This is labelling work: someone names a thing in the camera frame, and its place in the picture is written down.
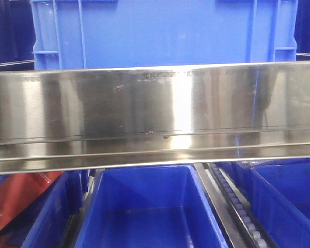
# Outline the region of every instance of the stainless steel rail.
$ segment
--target stainless steel rail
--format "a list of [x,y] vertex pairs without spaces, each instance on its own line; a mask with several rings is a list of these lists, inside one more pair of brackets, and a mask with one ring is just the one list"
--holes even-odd
[[0,64],[0,71],[26,71],[33,70],[35,67],[34,60],[24,60]]
[[298,61],[310,60],[310,53],[297,53],[296,59]]
[[238,225],[240,234],[247,240],[249,247],[276,248],[271,238],[263,230],[257,220],[252,216],[249,208],[244,206],[233,188],[229,185],[222,172],[213,163],[203,164],[211,177],[215,180],[222,196],[228,204],[228,210]]
[[310,61],[0,72],[0,173],[310,156]]
[[230,215],[228,202],[221,198],[221,193],[216,190],[215,182],[210,180],[204,165],[196,163],[194,167],[228,245],[232,248],[256,248],[257,246],[244,232],[241,232],[239,225]]

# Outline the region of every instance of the metal frame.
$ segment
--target metal frame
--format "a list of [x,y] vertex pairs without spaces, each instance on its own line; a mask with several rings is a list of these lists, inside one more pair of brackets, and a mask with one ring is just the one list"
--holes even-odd
[[221,226],[227,243],[233,248],[256,247],[253,242],[246,239],[246,236],[241,235],[237,222],[234,221],[233,217],[229,214],[228,202],[223,200],[220,193],[216,190],[214,184],[206,173],[204,165],[196,163],[194,164],[194,167],[204,187],[208,201],[216,214],[218,223]]
[[310,156],[310,61],[0,72],[0,174]]

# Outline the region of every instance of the metal rail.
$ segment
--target metal rail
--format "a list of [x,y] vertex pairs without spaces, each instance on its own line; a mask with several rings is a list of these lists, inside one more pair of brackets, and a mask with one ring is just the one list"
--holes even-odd
[[0,64],[0,71],[26,71],[33,70],[35,67],[34,60],[24,60]]
[[0,173],[310,156],[310,61],[0,72]]
[[310,53],[297,53],[296,59],[299,61],[310,60]]
[[257,246],[240,232],[239,226],[229,214],[227,201],[221,198],[220,193],[207,175],[204,165],[196,163],[194,167],[229,246],[232,248],[256,248]]

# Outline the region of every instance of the metal bar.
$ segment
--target metal bar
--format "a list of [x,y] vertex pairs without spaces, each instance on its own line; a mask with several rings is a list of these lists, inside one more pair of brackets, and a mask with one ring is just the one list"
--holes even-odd
[[0,64],[0,71],[28,71],[34,70],[35,62],[33,60],[16,61]]
[[0,72],[0,173],[309,156],[310,61]]
[[208,197],[209,203],[216,214],[216,218],[221,225],[222,232],[226,237],[227,243],[232,248],[252,248],[256,247],[253,243],[246,243],[241,236],[238,226],[234,222],[233,218],[228,212],[228,203],[219,195],[219,192],[210,181],[209,176],[204,169],[204,165],[201,163],[194,164],[196,172],[201,180],[204,187],[205,193]]
[[296,59],[298,61],[310,60],[310,53],[297,53]]

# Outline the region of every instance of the metal shelf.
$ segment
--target metal shelf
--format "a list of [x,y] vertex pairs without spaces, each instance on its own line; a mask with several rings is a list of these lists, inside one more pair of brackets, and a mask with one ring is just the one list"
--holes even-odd
[[310,61],[0,72],[0,174],[310,156]]
[[0,64],[0,71],[26,71],[33,70],[35,67],[34,60],[24,60]]

